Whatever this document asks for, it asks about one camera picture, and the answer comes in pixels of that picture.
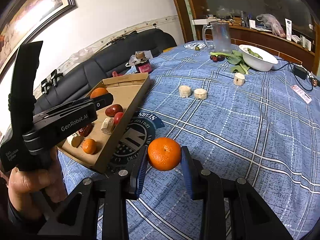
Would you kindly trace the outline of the person's left hand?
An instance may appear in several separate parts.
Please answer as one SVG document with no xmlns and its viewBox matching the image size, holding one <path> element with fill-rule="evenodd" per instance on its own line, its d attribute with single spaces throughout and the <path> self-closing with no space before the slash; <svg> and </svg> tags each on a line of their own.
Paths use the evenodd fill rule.
<svg viewBox="0 0 320 240">
<path fill-rule="evenodd" d="M 67 197 L 57 148 L 50 150 L 51 166 L 47 170 L 24 172 L 18 168 L 1 172 L 1 219 L 8 219 L 8 202 L 25 218 L 37 219 L 42 212 L 31 194 L 44 189 L 50 200 L 59 203 Z"/>
</svg>

